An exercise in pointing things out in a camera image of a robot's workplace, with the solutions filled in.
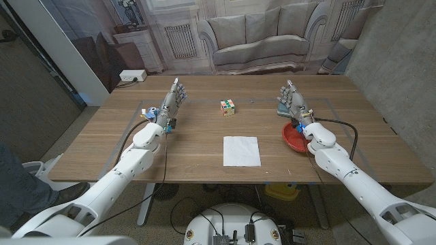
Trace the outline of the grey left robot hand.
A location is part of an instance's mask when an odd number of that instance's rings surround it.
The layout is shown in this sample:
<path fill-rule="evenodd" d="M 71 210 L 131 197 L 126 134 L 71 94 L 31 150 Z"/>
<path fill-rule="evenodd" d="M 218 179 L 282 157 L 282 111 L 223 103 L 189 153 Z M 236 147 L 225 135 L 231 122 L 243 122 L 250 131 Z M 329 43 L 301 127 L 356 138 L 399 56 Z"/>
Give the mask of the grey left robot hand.
<path fill-rule="evenodd" d="M 176 117 L 178 109 L 186 98 L 187 93 L 185 92 L 184 86 L 178 81 L 178 78 L 175 78 L 170 90 L 160 105 L 155 123 L 161 127 L 165 127 L 171 119 Z"/>

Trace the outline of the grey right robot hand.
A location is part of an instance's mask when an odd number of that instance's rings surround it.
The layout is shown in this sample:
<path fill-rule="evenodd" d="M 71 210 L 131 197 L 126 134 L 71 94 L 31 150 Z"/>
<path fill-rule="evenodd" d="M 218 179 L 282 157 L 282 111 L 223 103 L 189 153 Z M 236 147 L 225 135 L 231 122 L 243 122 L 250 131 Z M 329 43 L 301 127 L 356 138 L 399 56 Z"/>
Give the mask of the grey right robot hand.
<path fill-rule="evenodd" d="M 293 118 L 303 127 L 314 122 L 312 111 L 291 80 L 287 80 L 287 86 L 281 87 L 277 100 L 279 102 L 277 108 L 279 116 Z"/>

